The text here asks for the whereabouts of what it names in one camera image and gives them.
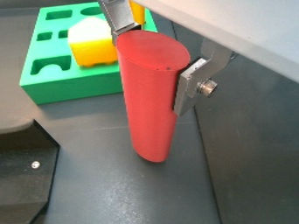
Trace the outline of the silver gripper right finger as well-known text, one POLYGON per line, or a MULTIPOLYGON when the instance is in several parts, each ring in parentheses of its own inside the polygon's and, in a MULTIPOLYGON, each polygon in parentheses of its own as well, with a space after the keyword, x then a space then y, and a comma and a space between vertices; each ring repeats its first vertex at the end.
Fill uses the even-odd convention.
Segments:
POLYGON ((211 97, 215 93, 217 83, 211 77, 225 68, 233 58, 233 52, 207 38, 201 42, 200 54, 179 76, 172 107, 177 116, 192 108, 200 95, 211 97))

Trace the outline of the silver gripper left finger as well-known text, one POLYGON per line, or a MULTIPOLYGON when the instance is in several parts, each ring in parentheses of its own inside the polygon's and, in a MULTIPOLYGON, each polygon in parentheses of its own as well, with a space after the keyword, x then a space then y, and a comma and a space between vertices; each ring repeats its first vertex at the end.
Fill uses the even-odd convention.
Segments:
POLYGON ((112 41, 124 33, 140 30, 141 25, 133 20, 133 13, 128 0, 97 0, 111 27, 112 41))

